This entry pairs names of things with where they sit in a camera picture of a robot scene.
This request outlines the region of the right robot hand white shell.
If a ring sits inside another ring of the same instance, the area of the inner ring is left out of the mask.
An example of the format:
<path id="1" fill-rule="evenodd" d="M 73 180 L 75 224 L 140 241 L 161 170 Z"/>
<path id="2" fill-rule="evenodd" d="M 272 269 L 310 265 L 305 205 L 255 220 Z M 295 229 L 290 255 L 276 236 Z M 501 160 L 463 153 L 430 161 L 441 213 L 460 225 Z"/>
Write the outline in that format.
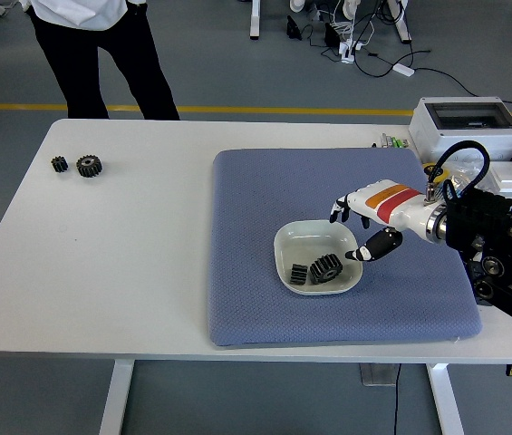
<path id="1" fill-rule="evenodd" d="M 362 246 L 345 253 L 348 259 L 370 262 L 399 247 L 404 230 L 408 229 L 420 238 L 430 241 L 427 225 L 436 207 L 435 203 L 427 205 L 425 196 L 418 190 L 383 179 L 336 199 L 329 221 L 346 221 L 354 213 L 361 217 L 365 228 L 372 221 L 382 225 L 383 229 Z"/>

